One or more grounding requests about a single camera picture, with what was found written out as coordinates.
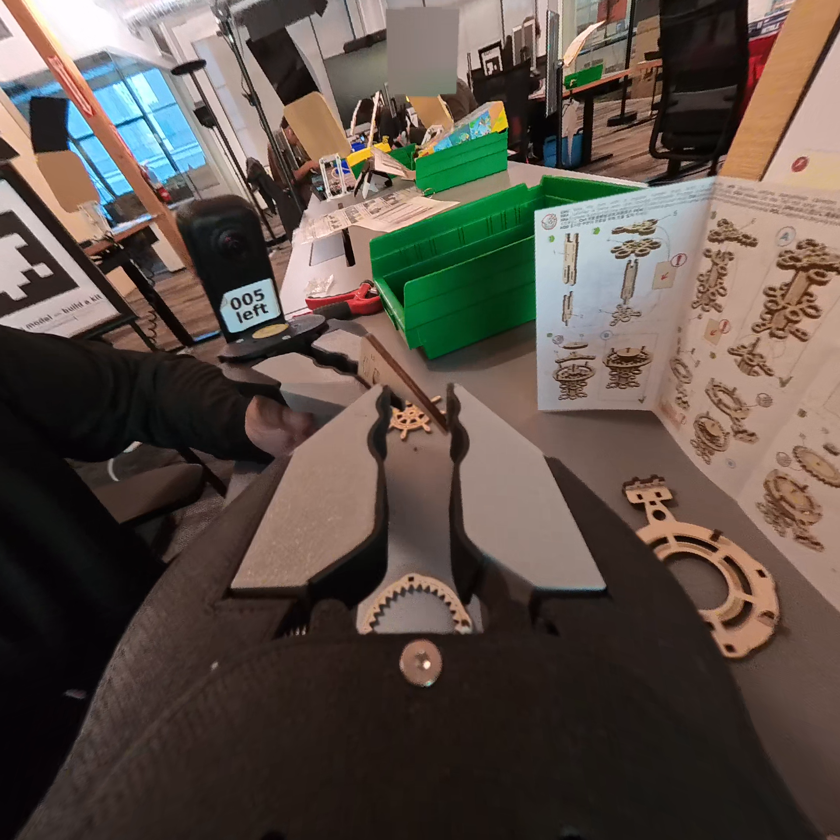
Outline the red and black spring clamp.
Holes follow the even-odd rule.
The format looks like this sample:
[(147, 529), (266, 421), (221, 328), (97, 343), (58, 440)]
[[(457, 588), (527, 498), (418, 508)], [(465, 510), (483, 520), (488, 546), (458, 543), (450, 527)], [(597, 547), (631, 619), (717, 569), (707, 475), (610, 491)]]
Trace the red and black spring clamp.
[(375, 284), (368, 280), (356, 289), (334, 296), (306, 297), (307, 307), (326, 319), (353, 319), (383, 311)]

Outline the colourful printed boxes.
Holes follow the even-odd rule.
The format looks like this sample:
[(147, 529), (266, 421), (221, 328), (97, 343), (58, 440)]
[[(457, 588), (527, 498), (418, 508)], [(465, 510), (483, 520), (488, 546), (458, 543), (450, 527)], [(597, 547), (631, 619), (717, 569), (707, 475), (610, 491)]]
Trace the colourful printed boxes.
[(476, 110), (454, 123), (451, 128), (431, 138), (422, 146), (417, 156), (429, 156), (492, 133), (507, 131), (508, 117), (503, 101), (490, 101), (478, 106)]

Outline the tan curved board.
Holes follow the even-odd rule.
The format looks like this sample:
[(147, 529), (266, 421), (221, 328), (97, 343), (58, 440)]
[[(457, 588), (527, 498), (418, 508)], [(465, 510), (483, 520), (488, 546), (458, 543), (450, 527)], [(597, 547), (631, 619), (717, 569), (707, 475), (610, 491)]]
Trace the tan curved board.
[(834, 40), (838, 19), (838, 1), (794, 4), (743, 115), (722, 176), (763, 179)]

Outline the tan reflector board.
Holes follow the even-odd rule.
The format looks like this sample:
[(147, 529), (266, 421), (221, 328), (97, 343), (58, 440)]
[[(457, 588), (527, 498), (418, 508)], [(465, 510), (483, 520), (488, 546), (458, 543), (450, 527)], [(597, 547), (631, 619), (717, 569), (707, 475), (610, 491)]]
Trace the tan reflector board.
[(66, 213), (73, 214), (89, 203), (100, 204), (98, 190), (81, 158), (74, 151), (35, 153), (35, 161), (58, 204)]
[(319, 91), (288, 103), (283, 114), (309, 159), (320, 161), (335, 155), (346, 159), (351, 154), (344, 129)]

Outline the green plastic bin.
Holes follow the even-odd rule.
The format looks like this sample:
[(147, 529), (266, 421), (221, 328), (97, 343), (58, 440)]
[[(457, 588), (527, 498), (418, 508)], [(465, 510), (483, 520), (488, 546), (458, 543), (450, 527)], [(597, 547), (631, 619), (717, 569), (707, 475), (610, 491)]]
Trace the green plastic bin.
[(636, 189), (546, 175), (373, 238), (384, 310), (407, 346), (429, 359), (533, 321), (534, 214)]
[(431, 195), (504, 172), (508, 168), (508, 133), (489, 133), (455, 147), (415, 159), (415, 184)]

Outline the printed paper sheets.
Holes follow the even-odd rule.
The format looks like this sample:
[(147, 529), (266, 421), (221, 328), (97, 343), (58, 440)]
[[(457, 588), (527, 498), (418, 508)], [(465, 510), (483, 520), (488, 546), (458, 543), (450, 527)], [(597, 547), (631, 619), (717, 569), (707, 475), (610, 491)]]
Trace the printed paper sheets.
[(387, 195), (379, 194), (361, 203), (334, 208), (317, 218), (304, 217), (292, 235), (291, 242), (294, 245), (307, 244), (353, 226), (390, 234), (441, 214), (458, 204), (457, 201), (439, 201), (424, 196), (413, 188)]

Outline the white frame model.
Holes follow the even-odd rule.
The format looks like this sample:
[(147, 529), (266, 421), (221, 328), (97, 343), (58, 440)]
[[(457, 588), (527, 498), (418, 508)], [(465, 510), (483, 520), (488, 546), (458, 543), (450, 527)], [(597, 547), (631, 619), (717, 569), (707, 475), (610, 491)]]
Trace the white frame model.
[(338, 154), (324, 155), (318, 161), (324, 201), (332, 201), (352, 194), (355, 177), (346, 160)]

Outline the framed black white marker sign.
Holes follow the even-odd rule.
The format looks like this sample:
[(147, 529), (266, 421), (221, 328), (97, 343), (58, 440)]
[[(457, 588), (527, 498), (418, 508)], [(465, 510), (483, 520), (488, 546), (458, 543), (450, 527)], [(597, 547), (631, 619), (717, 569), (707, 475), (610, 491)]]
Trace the framed black white marker sign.
[(137, 316), (15, 170), (1, 166), (1, 323), (97, 338)]

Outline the black flag panel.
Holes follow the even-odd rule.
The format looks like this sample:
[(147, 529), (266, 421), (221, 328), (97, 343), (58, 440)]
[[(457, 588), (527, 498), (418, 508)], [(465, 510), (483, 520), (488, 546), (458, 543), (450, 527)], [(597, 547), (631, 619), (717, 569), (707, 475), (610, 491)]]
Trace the black flag panel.
[(320, 87), (287, 28), (313, 14), (323, 16), (326, 1), (261, 1), (241, 13), (246, 44), (279, 100), (288, 105)]
[(30, 139), (35, 154), (69, 150), (69, 102), (64, 98), (32, 97), (28, 105)]

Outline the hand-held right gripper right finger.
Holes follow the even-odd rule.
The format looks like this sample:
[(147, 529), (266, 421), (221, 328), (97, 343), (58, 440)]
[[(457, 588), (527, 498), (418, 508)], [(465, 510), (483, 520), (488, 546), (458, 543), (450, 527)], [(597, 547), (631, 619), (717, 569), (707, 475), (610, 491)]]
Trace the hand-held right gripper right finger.
[(543, 452), (471, 395), (447, 387), (450, 555), (469, 600), (491, 577), (524, 605), (606, 583)]

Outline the brown table with black legs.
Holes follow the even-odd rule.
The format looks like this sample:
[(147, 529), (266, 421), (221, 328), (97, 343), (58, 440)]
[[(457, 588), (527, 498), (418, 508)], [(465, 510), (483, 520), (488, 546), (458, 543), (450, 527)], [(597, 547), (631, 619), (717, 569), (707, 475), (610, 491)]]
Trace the brown table with black legs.
[[(626, 129), (639, 124), (636, 119), (630, 119), (633, 114), (626, 110), (627, 90), (630, 81), (643, 76), (650, 71), (659, 71), (663, 66), (660, 54), (655, 53), (653, 59), (644, 60), (635, 66), (616, 70), (602, 75), (598, 80), (589, 80), (585, 84), (567, 88), (564, 84), (564, 68), (558, 65), (556, 70), (548, 70), (545, 90), (538, 95), (546, 106), (547, 120), (555, 129), (554, 158), (552, 166), (555, 169), (569, 171), (583, 170), (594, 164), (601, 164), (613, 157), (613, 154), (593, 156), (592, 143), (594, 138), (595, 100), (608, 93), (620, 90), (623, 94), (622, 110), (616, 115), (618, 122), (614, 128)], [(565, 104), (578, 102), (583, 106), (581, 123), (580, 155), (575, 156), (574, 137), (577, 135), (576, 119), (565, 118)]]

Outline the small three-armed wooden part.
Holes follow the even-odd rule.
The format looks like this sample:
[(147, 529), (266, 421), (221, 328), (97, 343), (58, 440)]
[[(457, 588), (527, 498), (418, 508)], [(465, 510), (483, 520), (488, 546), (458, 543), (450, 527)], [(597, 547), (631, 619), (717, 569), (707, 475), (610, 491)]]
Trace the small three-armed wooden part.
[(395, 432), (405, 442), (414, 433), (431, 434), (432, 419), (420, 406), (408, 402), (403, 409), (392, 408), (388, 431)]

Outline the triangular wooden offcut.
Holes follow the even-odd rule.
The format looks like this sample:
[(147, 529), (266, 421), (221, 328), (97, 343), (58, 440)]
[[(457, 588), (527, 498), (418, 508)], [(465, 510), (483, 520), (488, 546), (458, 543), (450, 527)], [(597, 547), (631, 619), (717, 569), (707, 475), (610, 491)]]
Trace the triangular wooden offcut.
[(445, 414), (437, 407), (424, 389), (399, 364), (379, 339), (367, 333), (360, 340), (358, 378), (368, 386), (383, 385), (391, 389), (399, 404), (412, 403), (446, 433)]

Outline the folded instruction leaflet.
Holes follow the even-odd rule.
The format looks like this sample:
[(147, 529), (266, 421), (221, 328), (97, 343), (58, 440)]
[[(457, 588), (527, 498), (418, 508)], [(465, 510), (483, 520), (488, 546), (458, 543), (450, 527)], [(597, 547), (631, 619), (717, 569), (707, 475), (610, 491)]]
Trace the folded instruction leaflet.
[(838, 193), (717, 176), (534, 231), (538, 409), (655, 413), (838, 608)]

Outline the black office chair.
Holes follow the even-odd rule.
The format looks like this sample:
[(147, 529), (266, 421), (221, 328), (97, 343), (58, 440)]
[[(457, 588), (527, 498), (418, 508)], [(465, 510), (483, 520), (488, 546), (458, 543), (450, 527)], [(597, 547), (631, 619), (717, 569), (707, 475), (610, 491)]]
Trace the black office chair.
[(649, 153), (674, 172), (716, 162), (738, 130), (749, 74), (747, 1), (661, 1), (663, 89)]
[(89, 489), (119, 525), (139, 526), (190, 507), (205, 484), (201, 466), (176, 464)]

